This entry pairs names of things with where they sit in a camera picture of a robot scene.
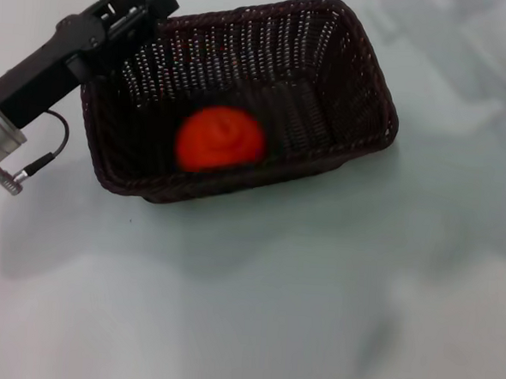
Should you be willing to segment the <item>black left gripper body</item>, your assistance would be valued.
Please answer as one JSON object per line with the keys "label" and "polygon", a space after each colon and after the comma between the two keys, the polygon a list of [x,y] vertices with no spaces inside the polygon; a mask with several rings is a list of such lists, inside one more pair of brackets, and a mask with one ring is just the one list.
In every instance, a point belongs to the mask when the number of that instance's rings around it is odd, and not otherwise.
{"label": "black left gripper body", "polygon": [[115,20],[110,14],[63,18],[44,45],[0,77],[0,112],[25,128],[78,86],[109,75],[101,56]]}

